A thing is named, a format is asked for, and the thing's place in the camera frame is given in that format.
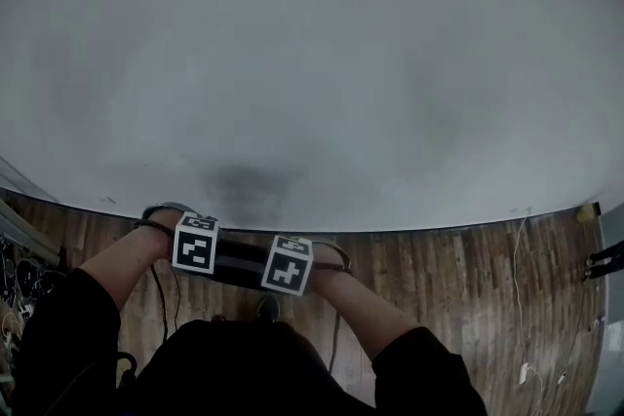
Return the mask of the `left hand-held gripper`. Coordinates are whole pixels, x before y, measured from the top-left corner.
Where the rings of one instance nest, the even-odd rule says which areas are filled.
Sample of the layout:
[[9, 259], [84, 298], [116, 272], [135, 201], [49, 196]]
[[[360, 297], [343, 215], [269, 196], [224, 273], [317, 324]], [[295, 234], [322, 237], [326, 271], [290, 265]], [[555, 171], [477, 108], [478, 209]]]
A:
[[[174, 230], [151, 219], [160, 210], [173, 209], [181, 213]], [[156, 228], [173, 240], [172, 265], [174, 268], [199, 275], [211, 275], [215, 267], [215, 246], [218, 239], [218, 221], [191, 208], [164, 203], [146, 208], [140, 219], [141, 226]]]

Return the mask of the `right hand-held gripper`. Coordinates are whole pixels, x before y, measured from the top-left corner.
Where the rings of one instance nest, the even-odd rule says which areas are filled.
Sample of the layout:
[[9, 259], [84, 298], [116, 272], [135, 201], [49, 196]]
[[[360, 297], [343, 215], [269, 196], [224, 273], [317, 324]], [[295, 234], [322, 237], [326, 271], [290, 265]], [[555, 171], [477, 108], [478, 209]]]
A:
[[[315, 246], [331, 247], [340, 257], [340, 263], [315, 260]], [[292, 296], [303, 296], [308, 291], [313, 270], [332, 270], [351, 273], [351, 259], [334, 243], [306, 238], [275, 236], [262, 279], [265, 290]]]

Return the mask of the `black folding chair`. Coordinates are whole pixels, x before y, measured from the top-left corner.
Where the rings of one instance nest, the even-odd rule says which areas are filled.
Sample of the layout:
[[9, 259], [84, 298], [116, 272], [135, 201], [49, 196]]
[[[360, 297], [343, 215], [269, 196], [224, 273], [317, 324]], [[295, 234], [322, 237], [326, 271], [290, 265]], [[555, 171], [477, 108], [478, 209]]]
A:
[[219, 237], [211, 279], [222, 284], [265, 290], [262, 279], [268, 258], [269, 250], [264, 246]]

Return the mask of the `person's right forearm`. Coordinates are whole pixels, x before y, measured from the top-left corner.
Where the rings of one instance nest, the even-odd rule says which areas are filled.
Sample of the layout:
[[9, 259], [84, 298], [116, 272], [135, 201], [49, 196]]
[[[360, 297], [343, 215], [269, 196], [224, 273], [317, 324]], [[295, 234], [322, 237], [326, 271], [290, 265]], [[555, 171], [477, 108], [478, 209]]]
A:
[[314, 268], [310, 280], [313, 291], [345, 319], [370, 361], [394, 340], [418, 327], [412, 316], [346, 272]]

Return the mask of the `person's left forearm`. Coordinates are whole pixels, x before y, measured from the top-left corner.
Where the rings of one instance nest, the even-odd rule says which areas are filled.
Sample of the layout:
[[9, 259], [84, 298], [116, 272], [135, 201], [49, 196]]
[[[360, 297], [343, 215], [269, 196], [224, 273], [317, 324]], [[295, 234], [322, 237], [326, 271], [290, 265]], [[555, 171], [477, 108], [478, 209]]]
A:
[[[155, 212], [151, 219], [174, 230], [181, 213], [164, 209]], [[131, 233], [81, 264], [79, 269], [89, 274], [108, 292], [119, 311], [125, 306], [141, 277], [150, 269], [160, 296], [163, 340], [166, 340], [168, 324], [164, 291], [154, 264], [161, 259], [172, 259], [173, 240], [156, 228], [141, 226], [140, 221], [138, 223]]]

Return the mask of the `person's right shoe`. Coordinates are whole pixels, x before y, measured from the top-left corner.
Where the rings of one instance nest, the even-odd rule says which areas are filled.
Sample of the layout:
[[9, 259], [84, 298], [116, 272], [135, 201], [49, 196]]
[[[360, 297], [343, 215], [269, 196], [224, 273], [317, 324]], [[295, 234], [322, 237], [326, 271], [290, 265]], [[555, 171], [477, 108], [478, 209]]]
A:
[[263, 296], [257, 304], [256, 319], [263, 322], [277, 322], [280, 319], [281, 307], [279, 301], [269, 295]]

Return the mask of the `person's black clothing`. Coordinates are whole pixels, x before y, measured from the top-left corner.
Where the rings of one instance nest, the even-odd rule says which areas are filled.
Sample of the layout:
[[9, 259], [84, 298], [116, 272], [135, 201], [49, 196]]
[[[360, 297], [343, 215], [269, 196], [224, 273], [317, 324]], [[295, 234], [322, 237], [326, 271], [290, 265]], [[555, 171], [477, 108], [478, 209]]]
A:
[[463, 359], [423, 327], [373, 362], [374, 405], [347, 394], [288, 324], [267, 321], [188, 322], [119, 391], [119, 329], [108, 292], [72, 271], [25, 326], [14, 416], [487, 416]]

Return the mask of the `round black case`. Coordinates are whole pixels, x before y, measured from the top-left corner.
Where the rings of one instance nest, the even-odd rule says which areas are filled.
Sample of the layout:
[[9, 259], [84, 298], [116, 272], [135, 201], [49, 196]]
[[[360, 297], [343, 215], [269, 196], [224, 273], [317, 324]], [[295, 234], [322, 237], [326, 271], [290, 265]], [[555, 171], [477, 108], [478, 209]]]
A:
[[49, 294], [64, 279], [64, 273], [31, 259], [22, 259], [16, 269], [21, 295], [37, 301]]

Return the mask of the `grey metal beam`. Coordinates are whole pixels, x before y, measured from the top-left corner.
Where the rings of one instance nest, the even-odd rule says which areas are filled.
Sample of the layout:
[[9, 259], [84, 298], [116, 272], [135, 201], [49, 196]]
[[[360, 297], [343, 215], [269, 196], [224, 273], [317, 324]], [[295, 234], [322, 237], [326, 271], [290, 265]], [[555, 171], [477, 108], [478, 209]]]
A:
[[60, 263], [60, 246], [53, 243], [0, 199], [0, 236], [27, 249], [52, 266]]

